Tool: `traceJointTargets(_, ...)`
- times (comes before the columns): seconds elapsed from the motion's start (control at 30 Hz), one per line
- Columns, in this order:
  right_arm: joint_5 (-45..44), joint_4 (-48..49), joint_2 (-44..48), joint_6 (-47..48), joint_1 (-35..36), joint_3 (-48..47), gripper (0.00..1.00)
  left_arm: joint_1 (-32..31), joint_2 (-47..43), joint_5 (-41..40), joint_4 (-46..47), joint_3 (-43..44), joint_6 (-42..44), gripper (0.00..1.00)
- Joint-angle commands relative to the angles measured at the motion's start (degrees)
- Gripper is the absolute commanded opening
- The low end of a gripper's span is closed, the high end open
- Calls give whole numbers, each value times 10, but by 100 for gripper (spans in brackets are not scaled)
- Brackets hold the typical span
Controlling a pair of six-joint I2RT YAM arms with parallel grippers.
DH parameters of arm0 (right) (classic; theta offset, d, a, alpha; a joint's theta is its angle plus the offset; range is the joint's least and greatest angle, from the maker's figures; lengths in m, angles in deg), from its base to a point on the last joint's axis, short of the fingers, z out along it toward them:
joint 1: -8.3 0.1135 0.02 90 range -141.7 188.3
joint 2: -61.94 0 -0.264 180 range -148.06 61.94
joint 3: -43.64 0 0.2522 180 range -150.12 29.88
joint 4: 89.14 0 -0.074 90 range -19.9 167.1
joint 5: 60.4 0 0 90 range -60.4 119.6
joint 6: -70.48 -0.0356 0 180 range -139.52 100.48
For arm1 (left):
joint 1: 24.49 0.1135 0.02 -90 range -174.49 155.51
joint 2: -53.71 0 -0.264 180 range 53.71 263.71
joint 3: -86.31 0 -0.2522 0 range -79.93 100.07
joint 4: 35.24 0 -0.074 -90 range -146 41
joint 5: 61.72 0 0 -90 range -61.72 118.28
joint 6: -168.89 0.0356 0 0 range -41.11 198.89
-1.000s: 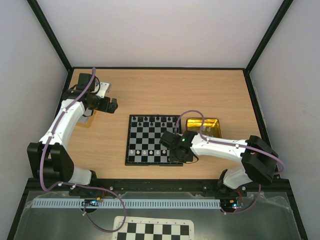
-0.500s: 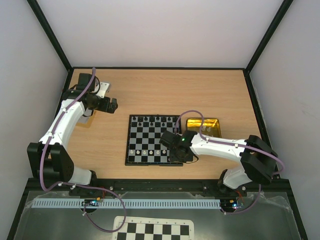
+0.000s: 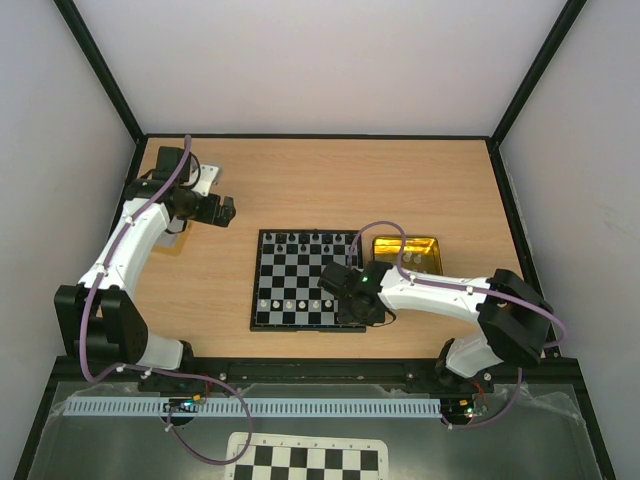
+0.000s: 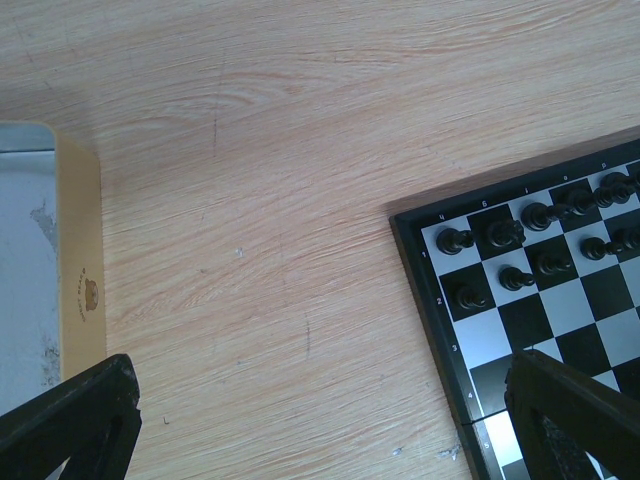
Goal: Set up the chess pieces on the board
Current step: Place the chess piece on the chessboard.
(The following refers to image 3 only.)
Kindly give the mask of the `gold metal tray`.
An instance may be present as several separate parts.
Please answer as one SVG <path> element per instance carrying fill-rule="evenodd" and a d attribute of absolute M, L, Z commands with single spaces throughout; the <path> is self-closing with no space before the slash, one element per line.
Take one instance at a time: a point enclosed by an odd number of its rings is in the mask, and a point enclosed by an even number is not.
<path fill-rule="evenodd" d="M 395 264 L 401 243 L 399 235 L 375 237 L 372 241 L 372 259 Z M 435 237 L 408 236 L 402 251 L 401 264 L 405 270 L 442 275 L 438 240 Z"/>

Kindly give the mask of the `black grey chess board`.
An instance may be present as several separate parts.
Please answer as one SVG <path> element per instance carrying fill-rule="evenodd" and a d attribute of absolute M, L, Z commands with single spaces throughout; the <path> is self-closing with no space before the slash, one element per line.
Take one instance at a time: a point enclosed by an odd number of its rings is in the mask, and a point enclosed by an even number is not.
<path fill-rule="evenodd" d="M 256 268 L 249 328 L 258 331 L 324 331 L 363 333 L 364 326 L 337 322 L 338 306 L 333 295 L 318 286 L 324 267 L 334 261 L 363 267 L 362 245 L 349 252 L 355 230 L 261 229 L 258 234 Z M 266 299 L 265 308 L 259 301 Z M 273 309 L 278 300 L 280 308 Z M 292 308 L 285 302 L 291 300 Z M 320 301 L 319 308 L 312 302 Z M 326 308 L 326 300 L 333 302 Z M 299 309 L 298 302 L 306 308 Z"/>

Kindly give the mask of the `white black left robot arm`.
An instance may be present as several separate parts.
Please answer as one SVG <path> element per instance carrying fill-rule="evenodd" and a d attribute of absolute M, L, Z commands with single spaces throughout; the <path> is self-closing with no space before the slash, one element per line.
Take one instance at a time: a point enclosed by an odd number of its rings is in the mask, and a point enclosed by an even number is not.
<path fill-rule="evenodd" d="M 192 140 L 162 146 L 156 165 L 125 190 L 117 224 L 90 269 L 74 285 L 62 285 L 54 306 L 65 351 L 80 364 L 85 379 L 97 383 L 90 365 L 109 371 L 179 371 L 193 357 L 185 340 L 151 331 L 134 304 L 141 272 L 157 241 L 171 234 L 175 220 L 226 227 L 236 215 L 234 201 L 212 193 L 221 169 L 199 162 Z"/>

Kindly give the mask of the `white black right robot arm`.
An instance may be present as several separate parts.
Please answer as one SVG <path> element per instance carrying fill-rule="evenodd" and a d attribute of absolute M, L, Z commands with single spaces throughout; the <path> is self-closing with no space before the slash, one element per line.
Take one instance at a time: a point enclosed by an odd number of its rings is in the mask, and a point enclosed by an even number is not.
<path fill-rule="evenodd" d="M 552 308 L 510 270 L 498 269 L 488 278 L 452 278 L 382 261 L 362 270 L 330 262 L 318 285 L 335 297 L 341 323 L 374 326 L 387 314 L 411 310 L 476 326 L 473 334 L 448 340 L 436 361 L 435 379 L 450 392 L 502 363 L 535 368 L 547 348 Z"/>

